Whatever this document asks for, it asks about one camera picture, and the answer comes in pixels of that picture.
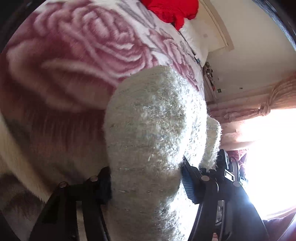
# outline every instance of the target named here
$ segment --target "white fur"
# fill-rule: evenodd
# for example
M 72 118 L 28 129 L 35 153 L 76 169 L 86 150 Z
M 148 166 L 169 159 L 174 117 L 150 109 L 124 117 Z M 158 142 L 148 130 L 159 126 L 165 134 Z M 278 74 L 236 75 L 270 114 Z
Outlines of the white fur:
M 206 119 L 200 93 L 170 67 L 145 69 L 118 86 L 104 125 L 113 193 L 106 222 L 113 241 L 188 239 L 197 206 L 180 185 L 179 164 L 194 147 L 189 162 L 199 165 Z
M 221 125 L 211 117 L 207 117 L 207 144 L 205 153 L 202 157 L 201 167 L 206 169 L 215 169 L 216 159 L 219 151 L 221 140 Z

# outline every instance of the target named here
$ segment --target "bright sunlight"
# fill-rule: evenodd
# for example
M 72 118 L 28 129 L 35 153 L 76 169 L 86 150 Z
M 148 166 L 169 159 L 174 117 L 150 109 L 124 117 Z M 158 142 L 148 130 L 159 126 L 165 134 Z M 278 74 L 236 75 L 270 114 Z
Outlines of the bright sunlight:
M 253 124 L 248 128 L 259 131 L 260 139 L 249 148 L 246 192 L 265 218 L 296 206 L 296 109 L 271 111 Z

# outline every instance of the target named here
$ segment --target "white wall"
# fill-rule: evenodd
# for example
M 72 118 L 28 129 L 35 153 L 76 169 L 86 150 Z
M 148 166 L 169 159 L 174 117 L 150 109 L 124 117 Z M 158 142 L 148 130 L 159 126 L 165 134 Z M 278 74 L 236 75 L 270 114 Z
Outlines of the white wall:
M 211 0 L 234 50 L 209 59 L 218 99 L 270 85 L 296 71 L 296 52 L 276 23 L 252 0 Z

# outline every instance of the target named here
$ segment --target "red fabric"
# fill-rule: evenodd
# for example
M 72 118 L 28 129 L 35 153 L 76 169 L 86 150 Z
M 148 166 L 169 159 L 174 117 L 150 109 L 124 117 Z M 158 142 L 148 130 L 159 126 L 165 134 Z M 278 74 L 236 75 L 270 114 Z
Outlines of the red fabric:
M 198 11 L 198 0 L 141 0 L 141 2 L 160 20 L 173 23 L 177 30 L 184 25 L 184 18 L 193 19 Z
M 243 150 L 235 150 L 235 151 L 227 151 L 228 158 L 233 157 L 236 161 L 240 161 L 240 159 L 247 153 L 247 149 Z

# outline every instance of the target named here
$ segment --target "metal rivet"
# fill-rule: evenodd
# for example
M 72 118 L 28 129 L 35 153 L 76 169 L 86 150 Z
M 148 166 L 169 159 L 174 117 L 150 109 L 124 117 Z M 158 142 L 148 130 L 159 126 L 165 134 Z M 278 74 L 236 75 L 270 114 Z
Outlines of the metal rivet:
M 208 176 L 202 176 L 201 179 L 205 182 L 210 180 L 210 178 Z
M 98 180 L 98 177 L 97 176 L 92 176 L 90 178 L 91 182 L 96 182 Z
M 235 187 L 237 187 L 237 188 L 241 186 L 240 183 L 237 182 L 237 181 L 236 181 L 236 182 L 233 182 L 233 185 L 234 185 Z
M 59 187 L 60 187 L 60 188 L 65 188 L 67 185 L 68 185 L 67 182 L 61 182 L 61 183 L 59 184 Z

